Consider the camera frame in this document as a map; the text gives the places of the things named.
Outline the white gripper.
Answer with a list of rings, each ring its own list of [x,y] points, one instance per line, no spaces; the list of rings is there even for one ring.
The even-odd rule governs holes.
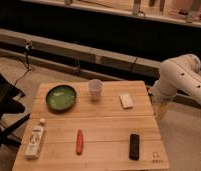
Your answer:
[[[167,84],[155,83],[150,89],[151,102],[157,120],[161,120],[168,110],[169,103],[173,100],[177,89]]]

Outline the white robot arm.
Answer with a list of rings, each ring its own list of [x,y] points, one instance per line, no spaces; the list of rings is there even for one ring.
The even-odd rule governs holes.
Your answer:
[[[183,91],[201,105],[201,61],[194,54],[185,54],[163,61],[159,67],[159,79],[151,87],[155,117],[161,120],[167,105]]]

